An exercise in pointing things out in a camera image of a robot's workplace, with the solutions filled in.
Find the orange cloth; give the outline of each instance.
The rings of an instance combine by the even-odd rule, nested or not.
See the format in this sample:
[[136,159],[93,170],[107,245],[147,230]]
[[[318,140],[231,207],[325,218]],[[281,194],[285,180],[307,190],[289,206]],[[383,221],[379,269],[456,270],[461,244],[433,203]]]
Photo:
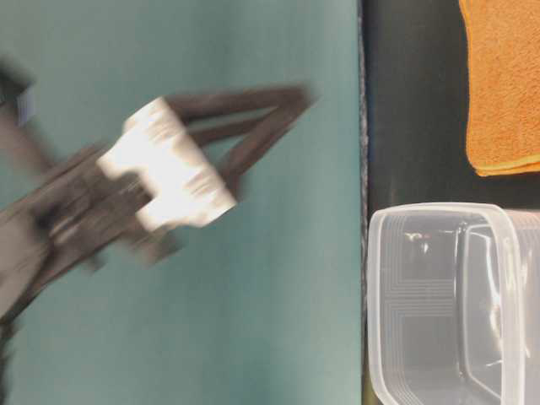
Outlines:
[[540,0],[460,0],[467,156],[480,176],[540,171]]

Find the white object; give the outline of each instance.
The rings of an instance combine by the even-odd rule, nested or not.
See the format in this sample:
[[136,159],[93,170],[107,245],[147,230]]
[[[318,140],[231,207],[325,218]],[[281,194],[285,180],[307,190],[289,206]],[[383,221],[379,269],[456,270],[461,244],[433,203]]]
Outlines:
[[137,213],[148,231],[203,227],[236,205],[163,98],[129,117],[120,139],[97,163],[111,179],[128,171],[139,174],[154,197]]
[[429,203],[375,213],[370,373],[386,405],[540,401],[540,213]]

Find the clear plastic container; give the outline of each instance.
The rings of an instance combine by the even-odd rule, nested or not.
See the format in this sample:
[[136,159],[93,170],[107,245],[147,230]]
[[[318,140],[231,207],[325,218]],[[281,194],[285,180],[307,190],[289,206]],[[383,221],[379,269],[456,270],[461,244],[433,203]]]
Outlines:
[[370,372],[386,405],[540,403],[540,213],[429,203],[375,213]]

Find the teal surface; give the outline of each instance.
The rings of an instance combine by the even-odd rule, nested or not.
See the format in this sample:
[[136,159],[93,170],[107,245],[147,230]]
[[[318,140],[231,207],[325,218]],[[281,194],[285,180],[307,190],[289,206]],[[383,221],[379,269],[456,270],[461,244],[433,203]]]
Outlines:
[[[355,0],[2,0],[0,52],[38,78],[62,155],[176,91],[310,81],[320,97],[248,198],[146,269],[121,246],[26,312],[9,403],[360,403]],[[30,181],[2,163],[0,198]]]

